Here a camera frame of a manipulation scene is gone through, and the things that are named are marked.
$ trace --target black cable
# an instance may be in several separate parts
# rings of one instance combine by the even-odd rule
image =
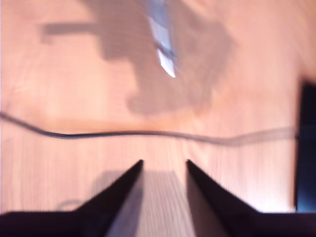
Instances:
[[[142,131],[142,130],[131,130],[131,131],[107,131],[107,132],[95,132],[95,133],[73,133],[73,134],[65,134],[58,132],[50,132],[39,127],[30,125],[24,121],[21,121],[17,118],[14,118],[4,112],[0,112],[1,119],[23,127],[29,131],[34,133],[60,138],[60,139],[84,139],[84,138],[95,138],[95,137],[111,137],[111,136],[131,136],[131,135],[141,135],[141,136],[164,136],[164,137],[173,137],[179,139],[187,139],[193,140],[197,142],[205,142],[218,146],[242,146],[246,144],[258,143],[258,142],[266,142],[272,140],[291,140],[297,139],[298,136],[295,134],[295,129],[293,127],[284,127],[284,128],[276,128],[263,130],[253,133],[247,133],[234,137],[210,137],[203,135],[193,135],[188,133],[181,132],[169,132],[169,131]],[[315,136],[315,128],[312,136],[309,136],[309,139],[316,139]]]

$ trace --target black plastic part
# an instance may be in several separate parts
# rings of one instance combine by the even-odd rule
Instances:
[[[10,212],[0,215],[0,237],[103,237],[139,177],[138,161],[107,189],[70,212]]]
[[[316,139],[308,129],[316,125],[316,86],[303,85],[301,97],[294,202],[298,212],[316,212]]]
[[[316,237],[316,213],[261,213],[232,195],[192,161],[192,179],[232,237]]]

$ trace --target dark rectangular object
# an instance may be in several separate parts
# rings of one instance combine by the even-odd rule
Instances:
[[[295,184],[298,212],[316,212],[316,85],[303,85]]]

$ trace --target floor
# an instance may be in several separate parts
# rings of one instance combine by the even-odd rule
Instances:
[[[2,0],[1,111],[65,133],[250,135],[220,146],[58,140],[1,121],[2,213],[74,208],[139,159],[140,222],[150,227],[140,236],[193,235],[181,224],[190,223],[187,159],[260,211],[293,210],[300,85],[316,78],[316,2],[170,0],[169,9],[174,79],[159,65],[143,0]]]

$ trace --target wooden floor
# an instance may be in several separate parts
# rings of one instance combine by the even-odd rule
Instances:
[[[170,11],[175,79],[159,66],[143,0],[2,0],[1,111],[58,132],[285,129],[264,143],[217,146],[58,140],[1,121],[2,213],[78,206],[139,159],[140,221],[151,222],[143,236],[193,235],[181,224],[190,223],[186,159],[258,210],[293,210],[288,127],[297,124],[302,76],[316,76],[316,2],[171,0]]]

